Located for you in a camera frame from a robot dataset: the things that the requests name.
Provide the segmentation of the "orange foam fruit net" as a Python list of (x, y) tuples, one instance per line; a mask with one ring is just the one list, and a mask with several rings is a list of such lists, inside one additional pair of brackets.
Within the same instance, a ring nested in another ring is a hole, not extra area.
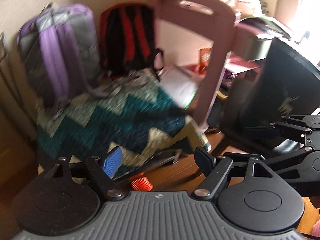
[(129, 181), (134, 191), (151, 191), (153, 189), (153, 185), (147, 176), (144, 176), (144, 172), (132, 176)]

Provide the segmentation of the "dark teal trash bin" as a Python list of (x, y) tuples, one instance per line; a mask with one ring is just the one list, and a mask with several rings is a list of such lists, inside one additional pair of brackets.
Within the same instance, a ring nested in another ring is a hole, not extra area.
[(275, 157), (299, 149), (291, 139), (256, 140), (246, 127), (268, 126), (285, 115), (312, 114), (319, 106), (319, 67), (275, 38), (257, 81), (236, 79), (222, 111), (223, 142), (248, 153)]

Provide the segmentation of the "teal and cream quilt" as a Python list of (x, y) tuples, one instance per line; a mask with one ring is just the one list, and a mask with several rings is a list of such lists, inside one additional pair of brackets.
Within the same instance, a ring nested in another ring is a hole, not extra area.
[(120, 147), (123, 158), (115, 178), (143, 166), (155, 154), (178, 149), (191, 154), (197, 147), (210, 150), (207, 137), (191, 116), (149, 73), (142, 74), (144, 86), (125, 87), (112, 98), (76, 98), (57, 116), (38, 112), (38, 162), (48, 168), (58, 157), (81, 161), (104, 157)]

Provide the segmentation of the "black desk clamp lamp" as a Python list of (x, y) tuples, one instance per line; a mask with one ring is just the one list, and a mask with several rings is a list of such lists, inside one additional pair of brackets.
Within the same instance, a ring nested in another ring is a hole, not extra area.
[(307, 40), (309, 37), (310, 37), (310, 31), (306, 31), (299, 40), (295, 40), (295, 44), (300, 45), (304, 39)]

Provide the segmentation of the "pink study desk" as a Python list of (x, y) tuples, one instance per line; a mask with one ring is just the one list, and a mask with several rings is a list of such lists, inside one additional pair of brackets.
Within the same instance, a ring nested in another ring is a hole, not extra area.
[(197, 62), (201, 48), (212, 48), (192, 117), (200, 130), (207, 118), (231, 53), (245, 61), (266, 57), (274, 35), (240, 21), (241, 14), (226, 0), (150, 0), (155, 10), (157, 46), (165, 49), (166, 62), (186, 66)]

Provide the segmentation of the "purple and grey backpack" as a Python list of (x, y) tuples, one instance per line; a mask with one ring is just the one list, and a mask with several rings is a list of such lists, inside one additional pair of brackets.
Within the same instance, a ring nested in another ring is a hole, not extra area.
[(61, 109), (88, 93), (100, 92), (102, 76), (93, 12), (83, 4), (48, 4), (17, 35), (20, 56), (31, 87), (47, 108)]

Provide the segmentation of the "red and black backpack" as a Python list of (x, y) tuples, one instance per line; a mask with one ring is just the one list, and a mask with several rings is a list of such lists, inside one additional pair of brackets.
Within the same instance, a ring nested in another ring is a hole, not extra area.
[(112, 76), (150, 68), (158, 77), (164, 51), (156, 47), (155, 17), (144, 3), (118, 3), (100, 15), (100, 62)]

